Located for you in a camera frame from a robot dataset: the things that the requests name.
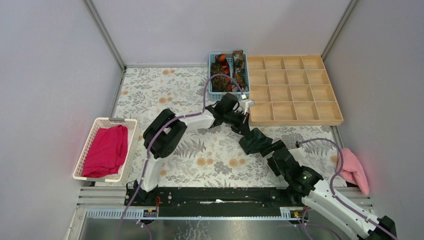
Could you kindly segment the light blue plastic basket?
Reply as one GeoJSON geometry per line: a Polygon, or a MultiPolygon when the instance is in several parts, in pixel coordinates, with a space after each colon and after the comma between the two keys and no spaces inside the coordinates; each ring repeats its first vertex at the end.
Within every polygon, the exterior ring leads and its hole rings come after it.
{"type": "Polygon", "coordinates": [[[251,92],[247,54],[243,50],[212,52],[208,60],[208,92],[213,100],[232,93],[239,100],[251,92]]]}

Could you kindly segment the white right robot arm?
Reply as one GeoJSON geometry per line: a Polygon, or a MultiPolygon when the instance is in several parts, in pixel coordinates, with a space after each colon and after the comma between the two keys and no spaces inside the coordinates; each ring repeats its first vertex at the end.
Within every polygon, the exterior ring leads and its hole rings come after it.
{"type": "Polygon", "coordinates": [[[378,217],[339,193],[331,183],[312,168],[300,165],[305,157],[300,149],[287,149],[282,141],[277,141],[260,149],[267,158],[267,164],[278,176],[287,182],[286,198],[293,206],[301,204],[312,208],[327,218],[351,239],[395,240],[397,239],[394,221],[388,217],[378,217]]]}

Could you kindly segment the orange grey floral tie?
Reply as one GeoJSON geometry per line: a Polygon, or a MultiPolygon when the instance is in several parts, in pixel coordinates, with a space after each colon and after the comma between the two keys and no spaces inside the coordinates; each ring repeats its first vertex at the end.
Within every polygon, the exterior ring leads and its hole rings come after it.
{"type": "Polygon", "coordinates": [[[243,50],[236,50],[232,53],[233,58],[233,78],[242,88],[243,92],[249,90],[248,74],[246,72],[246,58],[243,50]]]}

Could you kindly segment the red cloth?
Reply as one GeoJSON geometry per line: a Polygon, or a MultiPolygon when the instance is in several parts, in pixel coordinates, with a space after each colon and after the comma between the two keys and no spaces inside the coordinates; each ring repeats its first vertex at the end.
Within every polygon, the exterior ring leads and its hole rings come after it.
{"type": "Polygon", "coordinates": [[[88,150],[82,176],[102,178],[117,174],[128,152],[128,128],[117,125],[99,128],[88,150]]]}

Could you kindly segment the pink cloth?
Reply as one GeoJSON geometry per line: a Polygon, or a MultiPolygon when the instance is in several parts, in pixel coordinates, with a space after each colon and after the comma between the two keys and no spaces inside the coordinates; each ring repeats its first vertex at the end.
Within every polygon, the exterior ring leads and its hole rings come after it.
{"type": "Polygon", "coordinates": [[[363,194],[369,195],[370,188],[366,173],[359,158],[349,149],[342,148],[338,154],[336,172],[348,183],[357,185],[363,194]]]}

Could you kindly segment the black gold patterned tie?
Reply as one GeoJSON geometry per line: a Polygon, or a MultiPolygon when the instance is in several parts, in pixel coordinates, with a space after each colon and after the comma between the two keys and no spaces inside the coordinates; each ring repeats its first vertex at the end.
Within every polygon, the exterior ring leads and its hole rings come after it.
{"type": "MultiPolygon", "coordinates": [[[[220,69],[221,69],[220,66],[216,62],[212,63],[211,66],[210,66],[210,74],[212,76],[216,75],[216,74],[222,74],[222,73],[220,73],[220,69]]],[[[220,91],[220,89],[222,87],[222,82],[221,82],[220,76],[223,76],[223,75],[215,76],[211,80],[213,92],[222,92],[222,91],[220,91]]]]}

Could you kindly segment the white plastic basket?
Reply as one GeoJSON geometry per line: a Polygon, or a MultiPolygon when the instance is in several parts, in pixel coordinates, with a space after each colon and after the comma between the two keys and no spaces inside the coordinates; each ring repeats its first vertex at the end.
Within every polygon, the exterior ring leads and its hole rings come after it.
{"type": "Polygon", "coordinates": [[[83,150],[77,161],[77,165],[73,172],[73,178],[75,180],[90,181],[90,182],[104,182],[104,183],[124,183],[128,180],[130,174],[130,168],[133,163],[134,155],[137,149],[138,137],[140,136],[140,128],[138,121],[132,118],[110,118],[110,117],[98,117],[94,120],[93,125],[90,129],[88,137],[85,141],[83,150]],[[128,129],[128,149],[124,164],[119,168],[117,174],[110,174],[104,177],[93,178],[82,176],[83,167],[86,160],[88,151],[93,143],[95,135],[100,128],[111,128],[118,125],[123,125],[128,129]]]}

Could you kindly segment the orange black striped tie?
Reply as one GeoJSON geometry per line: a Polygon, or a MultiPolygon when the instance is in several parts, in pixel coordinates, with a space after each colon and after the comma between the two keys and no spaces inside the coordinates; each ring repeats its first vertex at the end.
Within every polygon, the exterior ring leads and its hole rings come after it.
{"type": "Polygon", "coordinates": [[[230,65],[229,62],[226,58],[225,54],[218,54],[215,56],[215,62],[220,66],[220,70],[219,72],[221,74],[225,74],[228,77],[225,76],[220,76],[221,78],[221,82],[222,82],[222,87],[220,88],[220,92],[231,92],[232,91],[232,83],[230,80],[230,65]]]}

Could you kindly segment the dark green leaf tie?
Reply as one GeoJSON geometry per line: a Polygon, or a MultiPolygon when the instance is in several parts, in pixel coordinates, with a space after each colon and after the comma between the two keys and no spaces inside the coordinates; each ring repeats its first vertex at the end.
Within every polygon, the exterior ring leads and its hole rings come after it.
{"type": "Polygon", "coordinates": [[[260,153],[263,149],[271,146],[273,139],[255,127],[250,131],[250,135],[243,136],[238,143],[244,153],[250,155],[260,153]]]}

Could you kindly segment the wooden compartment tray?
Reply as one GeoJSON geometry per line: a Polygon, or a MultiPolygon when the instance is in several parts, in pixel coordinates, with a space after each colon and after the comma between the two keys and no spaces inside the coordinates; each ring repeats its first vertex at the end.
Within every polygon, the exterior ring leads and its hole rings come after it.
{"type": "Polygon", "coordinates": [[[339,126],[344,122],[320,55],[248,56],[250,125],[339,126]]]}

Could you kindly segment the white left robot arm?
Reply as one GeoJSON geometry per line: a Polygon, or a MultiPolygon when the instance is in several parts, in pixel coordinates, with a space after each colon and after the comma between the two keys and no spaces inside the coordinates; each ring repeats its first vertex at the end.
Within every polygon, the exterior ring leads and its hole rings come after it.
{"type": "Polygon", "coordinates": [[[147,160],[144,163],[136,199],[144,206],[155,200],[159,174],[165,158],[177,148],[186,132],[211,129],[222,124],[243,137],[252,136],[249,126],[248,110],[255,101],[242,96],[242,100],[231,93],[226,93],[219,101],[204,105],[201,112],[185,113],[177,116],[169,108],[164,109],[143,133],[147,160]]]}

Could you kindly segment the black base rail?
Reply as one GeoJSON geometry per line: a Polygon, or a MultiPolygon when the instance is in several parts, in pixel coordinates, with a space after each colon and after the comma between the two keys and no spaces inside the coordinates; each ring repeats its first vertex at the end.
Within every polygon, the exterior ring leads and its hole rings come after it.
{"type": "Polygon", "coordinates": [[[152,207],[159,217],[279,217],[281,209],[302,211],[299,196],[277,187],[127,187],[123,204],[152,207]]]}

